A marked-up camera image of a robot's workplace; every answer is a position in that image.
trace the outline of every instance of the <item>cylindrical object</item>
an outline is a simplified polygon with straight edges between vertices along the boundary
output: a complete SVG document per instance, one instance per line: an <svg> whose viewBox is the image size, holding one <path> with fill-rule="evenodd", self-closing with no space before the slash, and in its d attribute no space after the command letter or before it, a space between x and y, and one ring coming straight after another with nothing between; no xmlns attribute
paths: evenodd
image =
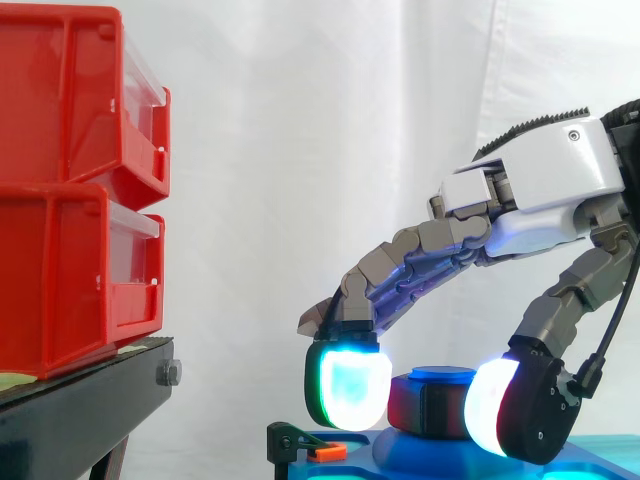
<svg viewBox="0 0 640 480"><path fill-rule="evenodd" d="M460 367L417 367L393 378L389 423L425 438L470 438L464 424L464 401L475 373Z"/></svg>

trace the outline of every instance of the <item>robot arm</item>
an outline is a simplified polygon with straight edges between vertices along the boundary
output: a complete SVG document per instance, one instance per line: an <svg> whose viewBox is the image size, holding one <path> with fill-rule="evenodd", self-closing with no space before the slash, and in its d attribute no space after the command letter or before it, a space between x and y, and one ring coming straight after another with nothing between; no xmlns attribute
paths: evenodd
<svg viewBox="0 0 640 480"><path fill-rule="evenodd" d="M377 337L418 298L471 264L490 266L590 237L594 248L531 303L509 341L503 359L513 362L513 369L501 386L503 395L494 399L497 407L491 407L497 438L484 441L467 420L471 436L489 450L534 463L553 459L577 417L580 398L591 398L597 387L619 315L577 375L564 370L561 357L582 315L618 296L625 281L630 291L638 268L639 104L624 105L602 120L584 109L514 127L446 177L430 200L431 220L401 230L370 252L343 277L332 298L302 315L298 332L314 337L305 374L312 417L340 426L328 419L326 404L312 399L322 372L314 373L310 363L317 358L311 357L354 344L377 352ZM621 298L626 302L628 292ZM504 370L504 362L493 368ZM469 398L482 396L486 379L495 387L496 378L490 368L478 371L467 400L476 418L486 418L491 408L477 407Z"/></svg>

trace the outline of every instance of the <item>red storage drawer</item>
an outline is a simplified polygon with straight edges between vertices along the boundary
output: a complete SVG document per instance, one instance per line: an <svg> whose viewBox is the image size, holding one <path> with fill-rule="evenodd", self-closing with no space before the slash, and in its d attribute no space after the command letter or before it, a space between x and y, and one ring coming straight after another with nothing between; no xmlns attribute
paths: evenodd
<svg viewBox="0 0 640 480"><path fill-rule="evenodd" d="M0 185L0 372L48 378L162 327L164 222L93 184Z"/></svg>
<svg viewBox="0 0 640 480"><path fill-rule="evenodd" d="M169 194L170 96L110 7L0 3L3 182L94 182L133 210Z"/></svg>

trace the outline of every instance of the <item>blue base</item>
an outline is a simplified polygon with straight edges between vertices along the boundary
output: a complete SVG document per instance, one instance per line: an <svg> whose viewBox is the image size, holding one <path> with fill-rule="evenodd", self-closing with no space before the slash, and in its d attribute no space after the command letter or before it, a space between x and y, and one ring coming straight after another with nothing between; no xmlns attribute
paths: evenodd
<svg viewBox="0 0 640 480"><path fill-rule="evenodd" d="M485 452L471 441L425 440L394 428L313 435L347 443L349 458L316 464L300 452L289 466L289 480L640 480L640 437L634 436L576 437L583 448L568 443L540 467Z"/></svg>

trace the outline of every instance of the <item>white fabric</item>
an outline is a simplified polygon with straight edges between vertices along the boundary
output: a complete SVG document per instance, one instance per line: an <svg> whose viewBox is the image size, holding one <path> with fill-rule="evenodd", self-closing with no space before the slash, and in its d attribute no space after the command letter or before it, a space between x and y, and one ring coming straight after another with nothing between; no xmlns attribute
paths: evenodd
<svg viewBox="0 0 640 480"><path fill-rule="evenodd" d="M314 427L299 315L427 218L429 195L481 143L540 114L640 97L639 2L111 3L173 94L171 199L150 210L167 221L163 333L184 365L132 434L124 480L271 478L267 424ZM382 339L394 373L503 352L586 243L471 269L421 300ZM578 433L640 433L638 298ZM581 322L571 369L612 310Z"/></svg>

